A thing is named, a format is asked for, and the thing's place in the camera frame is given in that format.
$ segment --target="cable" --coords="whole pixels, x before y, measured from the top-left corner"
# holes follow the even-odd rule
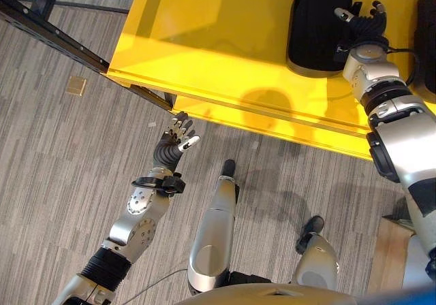
[[[400,52],[408,52],[408,53],[412,53],[414,58],[415,58],[415,65],[414,68],[412,69],[408,79],[406,80],[406,85],[409,86],[415,79],[415,75],[416,73],[419,71],[419,67],[420,67],[420,59],[418,54],[416,54],[416,52],[414,50],[412,50],[411,48],[391,48],[390,46],[388,46],[389,51],[387,52],[389,53],[400,53]]]
[[[128,303],[130,303],[132,300],[134,300],[135,298],[137,298],[139,295],[141,295],[142,293],[144,293],[145,291],[149,290],[151,287],[154,287],[155,285],[157,285],[158,283],[160,283],[162,280],[165,280],[169,277],[171,277],[173,274],[182,272],[182,271],[188,271],[188,269],[180,269],[177,271],[174,271],[173,273],[167,274],[166,276],[164,276],[163,278],[160,278],[158,281],[156,281],[155,283],[152,283],[151,285],[147,286],[146,288],[144,288],[143,290],[141,290],[139,293],[137,293],[134,297],[129,298],[126,302],[122,303],[121,305],[126,305]]]

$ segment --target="robotic hand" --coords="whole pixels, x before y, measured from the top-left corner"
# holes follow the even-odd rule
[[[164,131],[153,153],[153,169],[133,181],[134,193],[124,213],[114,223],[102,247],[85,269],[76,274],[53,305],[108,305],[131,265],[148,248],[159,219],[170,205],[169,198],[182,193],[185,183],[175,172],[182,154],[200,139],[188,132],[192,121],[177,114]]]
[[[395,64],[386,60],[399,51],[382,36],[386,28],[384,6],[374,1],[372,17],[357,17],[347,10],[334,12],[347,22],[354,41],[348,50],[343,77],[369,117],[367,140],[380,175],[403,185],[407,207],[430,262],[427,274],[436,280],[436,116],[412,95]]]

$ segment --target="black metal frame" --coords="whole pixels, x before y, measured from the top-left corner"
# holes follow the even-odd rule
[[[108,72],[107,61],[48,22],[55,3],[56,0],[32,0],[29,9],[17,0],[0,0],[0,19],[99,74]],[[172,110],[172,94],[165,93],[164,99],[143,86],[131,85],[129,90],[166,111]]]

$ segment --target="gray carpet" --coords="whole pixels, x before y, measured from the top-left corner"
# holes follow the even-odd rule
[[[117,1],[103,3],[128,4]],[[110,59],[125,16],[55,7],[50,20]],[[49,304],[106,237],[130,182],[151,168],[171,116],[4,22],[0,36],[0,304]],[[70,75],[88,79],[83,97],[65,94]],[[187,188],[172,200],[115,304],[187,266],[227,158],[237,163],[240,185],[233,270],[288,282],[300,226],[320,214],[324,236],[339,254],[339,290],[365,293],[379,218],[394,210],[400,186],[367,161],[204,121],[195,125],[202,141],[178,167]],[[178,273],[131,304],[187,297],[185,273]]]

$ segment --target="yellow table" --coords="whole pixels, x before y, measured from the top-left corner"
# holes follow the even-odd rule
[[[107,75],[177,94],[174,111],[371,159],[367,116],[349,84],[287,68],[292,1],[134,0]],[[373,0],[356,1],[369,15]],[[379,1],[390,45],[413,46],[417,0]],[[408,76],[409,55],[389,60]]]

